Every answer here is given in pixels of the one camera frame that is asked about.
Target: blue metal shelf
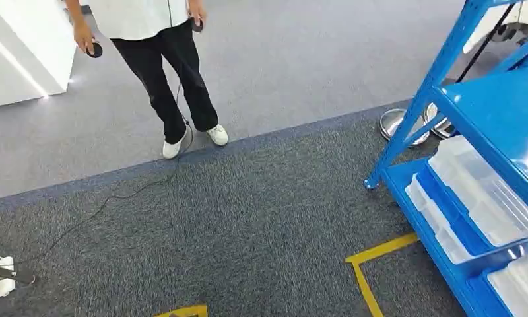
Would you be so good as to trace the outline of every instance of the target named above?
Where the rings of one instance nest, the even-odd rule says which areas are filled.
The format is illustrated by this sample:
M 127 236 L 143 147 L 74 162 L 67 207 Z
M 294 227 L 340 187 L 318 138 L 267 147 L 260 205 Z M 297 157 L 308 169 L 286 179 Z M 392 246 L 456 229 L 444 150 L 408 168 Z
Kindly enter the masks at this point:
M 528 67 L 436 91 L 438 108 L 528 205 Z
M 370 189 L 378 186 L 381 179 L 385 182 L 470 317 L 511 316 L 487 281 L 487 274 L 492 270 L 502 269 L 512 258 L 528 252 L 528 238 L 499 248 L 490 246 L 489 252 L 463 264 L 452 264 L 435 239 L 429 224 L 405 193 L 412 175 L 424 168 L 426 158 L 395 166 L 391 166 L 391 163 L 415 139 L 447 116 L 528 205 L 528 42 L 505 58 L 489 75 L 465 83 L 442 86 L 443 79 L 487 10 L 495 5 L 518 1 L 520 0 L 466 0 L 452 31 L 411 100 L 399 128 L 383 150 L 370 176 L 364 180 L 365 186 Z M 441 113 L 409 136 L 426 105 L 431 102 L 437 105 Z M 438 182 L 436 179 L 427 186 L 438 186 Z M 447 219 L 449 215 L 461 212 L 457 204 L 449 203 L 452 199 L 445 199 L 444 195 L 437 197 L 440 199 L 434 200 L 437 200 L 436 203 Z M 482 243 L 485 241 L 478 239 L 479 234 L 474 235 L 479 232 L 470 230 L 471 224 L 455 222 L 451 229 L 471 252 L 476 254 L 487 250 L 487 246 Z
M 509 310 L 486 283 L 486 274 L 472 276 L 463 265 L 455 265 L 449 260 L 430 225 L 406 194 L 405 188 L 410 184 L 412 175 L 420 172 L 426 161 L 427 158 L 422 158 L 391 166 L 381 173 L 381 177 L 467 315 L 511 317 Z

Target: white shirt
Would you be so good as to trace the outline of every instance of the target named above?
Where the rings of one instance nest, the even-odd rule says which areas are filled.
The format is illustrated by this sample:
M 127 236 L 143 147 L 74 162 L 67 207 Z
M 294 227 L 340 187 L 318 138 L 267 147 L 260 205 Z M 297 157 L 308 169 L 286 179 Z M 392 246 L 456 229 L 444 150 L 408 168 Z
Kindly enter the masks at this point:
M 151 38 L 188 20 L 187 0 L 89 0 L 89 7 L 108 38 Z

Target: hand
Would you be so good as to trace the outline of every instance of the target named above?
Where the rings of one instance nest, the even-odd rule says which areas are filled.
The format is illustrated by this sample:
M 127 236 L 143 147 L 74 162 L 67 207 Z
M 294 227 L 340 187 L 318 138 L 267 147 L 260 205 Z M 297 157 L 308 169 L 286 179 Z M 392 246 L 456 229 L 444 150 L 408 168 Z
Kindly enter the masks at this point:
M 95 48 L 93 47 L 93 33 L 86 22 L 76 23 L 74 25 L 73 38 L 85 54 L 87 54 L 87 51 L 91 54 L 95 54 Z
M 196 26 L 200 26 L 200 20 L 206 23 L 208 14 L 202 5 L 202 0 L 188 0 L 188 7 L 188 14 L 194 18 Z

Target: white sneaker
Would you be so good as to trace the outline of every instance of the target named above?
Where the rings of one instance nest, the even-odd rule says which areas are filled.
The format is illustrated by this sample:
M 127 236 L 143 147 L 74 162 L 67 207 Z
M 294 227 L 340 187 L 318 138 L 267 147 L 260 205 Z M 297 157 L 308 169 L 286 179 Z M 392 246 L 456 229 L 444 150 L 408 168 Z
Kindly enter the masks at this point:
M 184 132 L 184 135 L 178 140 L 177 143 L 167 143 L 166 141 L 163 142 L 163 157 L 165 159 L 172 159 L 177 156 L 177 154 L 180 152 L 180 145 L 182 143 L 182 140 L 184 140 L 184 137 L 186 137 L 186 133 L 188 133 L 188 129 Z
M 225 132 L 225 129 L 220 124 L 206 131 L 206 133 L 208 133 L 213 143 L 220 147 L 229 142 L 229 136 L 227 136 L 227 132 Z

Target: clear plastic container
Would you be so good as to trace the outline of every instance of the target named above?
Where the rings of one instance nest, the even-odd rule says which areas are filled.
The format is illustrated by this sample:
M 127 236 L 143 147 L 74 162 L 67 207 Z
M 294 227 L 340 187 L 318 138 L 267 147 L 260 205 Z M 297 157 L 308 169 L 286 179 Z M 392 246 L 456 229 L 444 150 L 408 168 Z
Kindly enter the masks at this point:
M 528 254 L 488 274 L 488 281 L 515 317 L 528 317 Z
M 460 264 L 473 258 L 452 231 L 451 225 L 441 212 L 441 209 L 429 198 L 417 180 L 416 175 L 412 177 L 411 184 L 406 187 L 406 194 L 408 194 L 414 206 L 422 213 L 427 223 L 429 223 L 435 233 L 435 239 L 437 239 L 451 262 Z
M 441 141 L 429 165 L 492 245 L 528 237 L 528 206 L 462 135 Z

